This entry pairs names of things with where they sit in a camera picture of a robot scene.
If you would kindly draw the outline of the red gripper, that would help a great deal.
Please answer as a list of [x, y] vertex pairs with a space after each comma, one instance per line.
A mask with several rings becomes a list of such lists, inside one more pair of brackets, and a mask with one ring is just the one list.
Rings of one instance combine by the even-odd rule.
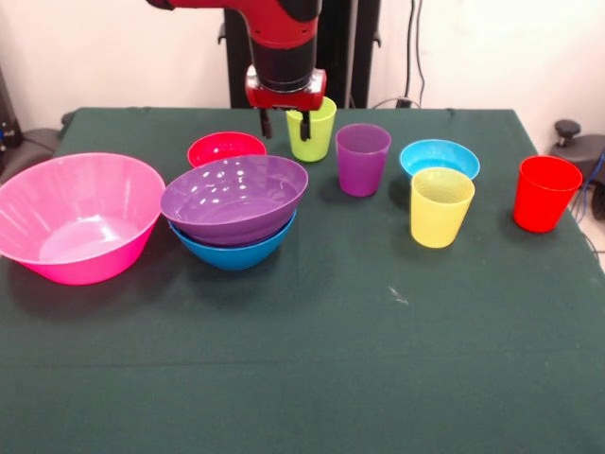
[[294, 92], [277, 92], [262, 85], [256, 69], [250, 65], [245, 77], [245, 92], [250, 105], [258, 108], [262, 135], [271, 139], [273, 136], [270, 117], [267, 109], [289, 109], [301, 111], [300, 137], [302, 141], [311, 138], [311, 119], [309, 111], [320, 108], [327, 83], [323, 69], [314, 69], [308, 83]]

